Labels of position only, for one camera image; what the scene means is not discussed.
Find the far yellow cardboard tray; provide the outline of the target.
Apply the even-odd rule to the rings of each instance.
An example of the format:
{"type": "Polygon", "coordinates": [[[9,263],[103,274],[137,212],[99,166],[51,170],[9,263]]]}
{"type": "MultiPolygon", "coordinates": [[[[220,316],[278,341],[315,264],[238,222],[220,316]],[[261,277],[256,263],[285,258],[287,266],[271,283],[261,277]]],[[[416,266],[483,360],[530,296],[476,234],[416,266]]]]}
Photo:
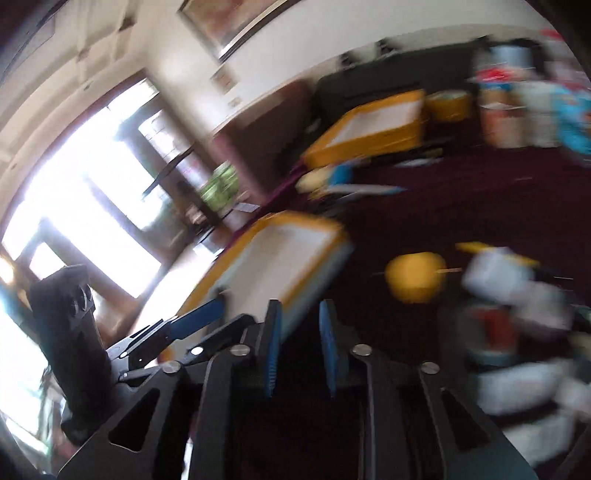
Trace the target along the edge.
{"type": "Polygon", "coordinates": [[[322,168],[421,147],[424,102],[425,92],[414,90],[349,110],[305,150],[304,164],[322,168]]]}

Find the framed wall picture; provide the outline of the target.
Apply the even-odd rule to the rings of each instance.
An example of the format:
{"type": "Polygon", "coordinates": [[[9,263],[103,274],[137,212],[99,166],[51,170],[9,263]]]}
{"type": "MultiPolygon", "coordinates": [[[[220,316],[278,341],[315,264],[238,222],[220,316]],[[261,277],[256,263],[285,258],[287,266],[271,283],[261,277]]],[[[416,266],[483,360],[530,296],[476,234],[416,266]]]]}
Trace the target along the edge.
{"type": "Polygon", "coordinates": [[[178,14],[218,63],[230,56],[297,0],[187,0],[178,14]]]}

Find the yellow cardboard tray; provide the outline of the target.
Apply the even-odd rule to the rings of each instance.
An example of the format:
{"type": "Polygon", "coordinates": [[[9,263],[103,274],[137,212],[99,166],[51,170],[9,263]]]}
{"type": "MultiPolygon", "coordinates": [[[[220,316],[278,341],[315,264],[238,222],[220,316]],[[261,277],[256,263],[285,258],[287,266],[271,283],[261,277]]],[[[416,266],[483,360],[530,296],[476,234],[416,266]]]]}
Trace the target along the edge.
{"type": "Polygon", "coordinates": [[[225,320],[252,315],[262,323],[270,300],[283,306],[281,339],[286,340],[351,255],[346,229],[334,219],[283,211],[256,221],[195,285],[177,316],[228,291],[225,320]]]}
{"type": "Polygon", "coordinates": [[[304,164],[322,168],[421,147],[424,102],[425,92],[414,90],[349,110],[305,150],[304,164]]]}

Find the clear jar blue cartoon label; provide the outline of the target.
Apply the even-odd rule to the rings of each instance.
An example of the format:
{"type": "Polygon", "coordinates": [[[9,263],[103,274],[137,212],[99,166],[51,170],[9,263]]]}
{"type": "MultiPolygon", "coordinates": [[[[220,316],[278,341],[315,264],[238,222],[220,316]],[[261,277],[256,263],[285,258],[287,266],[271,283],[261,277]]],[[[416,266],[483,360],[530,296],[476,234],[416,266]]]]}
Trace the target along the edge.
{"type": "Polygon", "coordinates": [[[590,160],[590,90],[557,84],[551,96],[560,143],[590,160]]]}

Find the yellow packing tape roll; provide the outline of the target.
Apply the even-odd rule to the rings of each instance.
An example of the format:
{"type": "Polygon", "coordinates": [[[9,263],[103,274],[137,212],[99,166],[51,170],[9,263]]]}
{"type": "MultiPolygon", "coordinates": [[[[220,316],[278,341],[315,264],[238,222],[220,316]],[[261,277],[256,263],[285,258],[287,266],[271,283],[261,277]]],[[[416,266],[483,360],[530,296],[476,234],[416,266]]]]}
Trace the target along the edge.
{"type": "Polygon", "coordinates": [[[465,90],[443,90],[428,95],[426,107],[438,122],[460,122],[472,116],[473,96],[465,90]]]}

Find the maroon table cloth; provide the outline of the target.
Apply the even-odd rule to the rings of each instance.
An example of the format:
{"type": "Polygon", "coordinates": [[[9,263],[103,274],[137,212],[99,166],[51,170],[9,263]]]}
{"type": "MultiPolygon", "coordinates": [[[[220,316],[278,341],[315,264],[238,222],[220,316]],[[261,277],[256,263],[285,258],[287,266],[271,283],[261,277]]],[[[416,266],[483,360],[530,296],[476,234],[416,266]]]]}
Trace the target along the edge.
{"type": "Polygon", "coordinates": [[[276,392],[263,404],[242,474],[363,479],[360,394],[331,395],[325,375],[318,312],[330,300],[339,323],[390,360],[438,365],[525,458],[533,479],[588,478],[590,427],[557,399],[559,382],[541,394],[515,374],[562,365],[571,380],[590,376],[572,343],[590,333],[589,169],[558,149],[488,148],[416,168],[377,162],[355,178],[396,193],[339,212],[353,252],[281,348],[276,392]],[[492,248],[511,250],[534,271],[512,305],[462,286],[473,256],[492,248]],[[393,296],[385,270],[420,252],[444,259],[443,289],[428,303],[406,304],[393,296]]]}

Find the clear jar orange label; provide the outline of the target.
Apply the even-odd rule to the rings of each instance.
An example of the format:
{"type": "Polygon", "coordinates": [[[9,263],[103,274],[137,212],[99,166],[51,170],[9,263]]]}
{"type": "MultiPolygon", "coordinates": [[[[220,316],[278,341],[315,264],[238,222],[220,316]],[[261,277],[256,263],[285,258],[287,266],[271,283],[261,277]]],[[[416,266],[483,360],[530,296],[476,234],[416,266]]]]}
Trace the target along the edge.
{"type": "Polygon", "coordinates": [[[489,145],[498,149],[520,149],[527,145],[525,107],[511,90],[482,89],[479,107],[484,139],[489,145]]]}

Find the near yellow cardboard tray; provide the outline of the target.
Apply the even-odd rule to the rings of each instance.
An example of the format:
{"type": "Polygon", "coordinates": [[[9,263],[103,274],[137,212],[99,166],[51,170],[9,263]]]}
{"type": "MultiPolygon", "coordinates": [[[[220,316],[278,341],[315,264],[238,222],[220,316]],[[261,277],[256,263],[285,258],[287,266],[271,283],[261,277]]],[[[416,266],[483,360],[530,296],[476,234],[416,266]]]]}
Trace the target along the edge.
{"type": "Polygon", "coordinates": [[[283,306],[281,339],[286,340],[351,255],[346,229],[334,219],[283,211],[256,221],[195,285],[177,316],[228,291],[225,320],[252,315],[262,323],[270,300],[283,306]]]}

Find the black sofa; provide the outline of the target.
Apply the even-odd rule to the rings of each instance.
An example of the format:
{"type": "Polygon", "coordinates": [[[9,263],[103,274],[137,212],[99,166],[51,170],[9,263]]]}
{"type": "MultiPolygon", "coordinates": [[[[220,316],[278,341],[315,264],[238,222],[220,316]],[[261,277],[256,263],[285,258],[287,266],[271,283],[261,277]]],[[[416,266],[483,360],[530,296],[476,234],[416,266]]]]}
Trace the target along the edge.
{"type": "Polygon", "coordinates": [[[408,91],[422,90],[428,95],[444,90],[474,92],[474,59],[487,46],[488,39],[481,37],[341,70],[318,80],[312,104],[327,128],[356,106],[408,91]]]}

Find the dark wooden chair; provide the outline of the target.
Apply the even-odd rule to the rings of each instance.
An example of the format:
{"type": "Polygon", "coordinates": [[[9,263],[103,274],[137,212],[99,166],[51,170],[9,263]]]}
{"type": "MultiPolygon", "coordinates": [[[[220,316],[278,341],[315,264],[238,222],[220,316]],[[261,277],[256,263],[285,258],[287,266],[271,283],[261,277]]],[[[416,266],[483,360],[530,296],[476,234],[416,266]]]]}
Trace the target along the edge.
{"type": "Polygon", "coordinates": [[[186,224],[187,229],[198,230],[218,227],[223,215],[215,209],[211,201],[204,198],[204,187],[212,178],[215,167],[211,155],[199,142],[193,142],[186,149],[165,162],[151,147],[155,158],[153,164],[158,168],[152,182],[142,192],[147,198],[153,190],[160,187],[172,200],[173,205],[186,224]]]}

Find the small yellow jar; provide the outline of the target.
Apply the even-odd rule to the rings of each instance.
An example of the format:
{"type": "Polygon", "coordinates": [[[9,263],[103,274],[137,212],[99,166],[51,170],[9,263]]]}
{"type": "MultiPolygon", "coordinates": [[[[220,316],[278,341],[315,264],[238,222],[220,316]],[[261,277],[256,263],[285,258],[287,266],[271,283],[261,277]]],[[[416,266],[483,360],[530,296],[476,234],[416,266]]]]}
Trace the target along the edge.
{"type": "Polygon", "coordinates": [[[393,296],[406,304],[424,304],[443,289],[446,263],[432,252],[401,255],[386,267],[385,279],[393,296]]]}

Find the white power adapter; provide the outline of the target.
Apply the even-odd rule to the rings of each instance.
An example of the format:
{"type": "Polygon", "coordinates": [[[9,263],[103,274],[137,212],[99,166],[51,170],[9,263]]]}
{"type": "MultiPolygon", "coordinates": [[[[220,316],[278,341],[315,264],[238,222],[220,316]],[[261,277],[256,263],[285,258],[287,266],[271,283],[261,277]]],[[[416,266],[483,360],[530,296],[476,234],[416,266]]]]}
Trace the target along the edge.
{"type": "Polygon", "coordinates": [[[506,248],[486,249],[473,256],[462,277],[470,294],[503,305],[512,305],[534,281],[534,271],[506,248]]]}

